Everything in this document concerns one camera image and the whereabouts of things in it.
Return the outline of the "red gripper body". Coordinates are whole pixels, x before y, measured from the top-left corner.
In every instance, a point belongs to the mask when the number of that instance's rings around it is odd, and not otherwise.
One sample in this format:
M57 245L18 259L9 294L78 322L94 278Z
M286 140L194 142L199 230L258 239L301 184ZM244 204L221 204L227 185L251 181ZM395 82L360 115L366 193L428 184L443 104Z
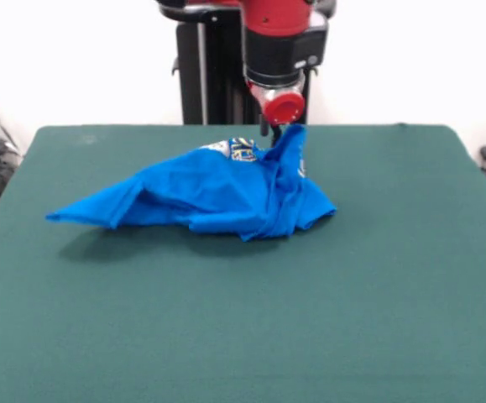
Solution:
M262 86L253 81L248 81L247 85L264 119L272 125L291 124L305 110L303 81L290 86Z

